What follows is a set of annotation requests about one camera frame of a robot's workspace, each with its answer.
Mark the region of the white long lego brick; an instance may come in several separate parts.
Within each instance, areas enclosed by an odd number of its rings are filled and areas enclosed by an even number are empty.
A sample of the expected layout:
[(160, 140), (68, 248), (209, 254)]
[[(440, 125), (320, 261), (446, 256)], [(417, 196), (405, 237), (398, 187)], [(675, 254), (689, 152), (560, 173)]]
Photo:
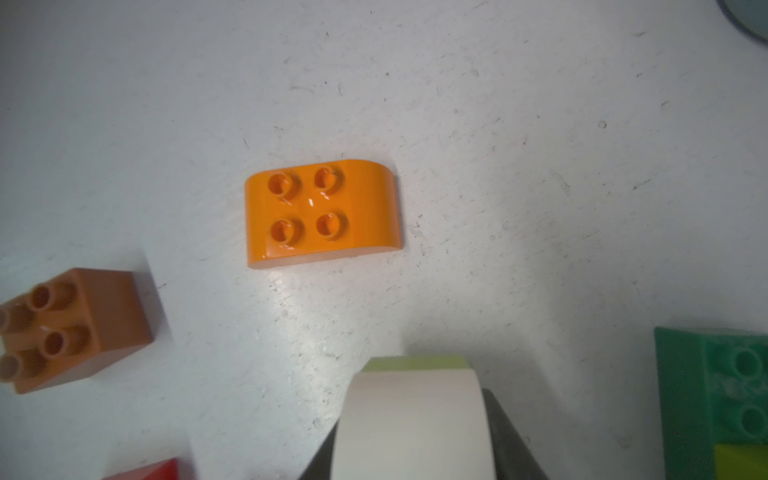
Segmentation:
[(363, 372), (347, 390), (334, 479), (493, 479), (486, 408), (471, 369)]

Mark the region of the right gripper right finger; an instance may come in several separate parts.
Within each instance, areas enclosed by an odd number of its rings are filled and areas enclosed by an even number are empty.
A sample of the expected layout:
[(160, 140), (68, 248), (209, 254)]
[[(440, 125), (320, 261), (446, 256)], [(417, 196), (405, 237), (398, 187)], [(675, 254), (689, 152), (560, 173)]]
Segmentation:
[(497, 480), (548, 480), (494, 393), (482, 389)]

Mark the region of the dark green long lego brick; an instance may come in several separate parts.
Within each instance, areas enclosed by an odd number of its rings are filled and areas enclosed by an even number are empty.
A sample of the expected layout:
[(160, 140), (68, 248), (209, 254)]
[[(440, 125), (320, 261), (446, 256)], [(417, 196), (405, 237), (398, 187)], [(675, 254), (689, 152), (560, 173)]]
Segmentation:
[(714, 479), (717, 445), (767, 445), (767, 335), (654, 329), (665, 477)]

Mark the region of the lime square lego brick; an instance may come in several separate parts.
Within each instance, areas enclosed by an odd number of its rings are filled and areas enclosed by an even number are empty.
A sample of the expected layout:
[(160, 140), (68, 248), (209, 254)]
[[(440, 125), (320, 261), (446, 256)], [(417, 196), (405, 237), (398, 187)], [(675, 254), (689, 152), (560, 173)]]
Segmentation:
[(714, 447), (717, 480), (767, 480), (768, 446), (717, 444)]

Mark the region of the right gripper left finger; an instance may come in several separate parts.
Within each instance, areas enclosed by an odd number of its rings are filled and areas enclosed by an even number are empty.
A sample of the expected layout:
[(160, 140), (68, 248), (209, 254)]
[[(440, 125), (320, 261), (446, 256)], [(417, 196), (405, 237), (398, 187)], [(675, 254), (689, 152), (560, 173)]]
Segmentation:
[(299, 480), (330, 480), (337, 429), (333, 428), (315, 453)]

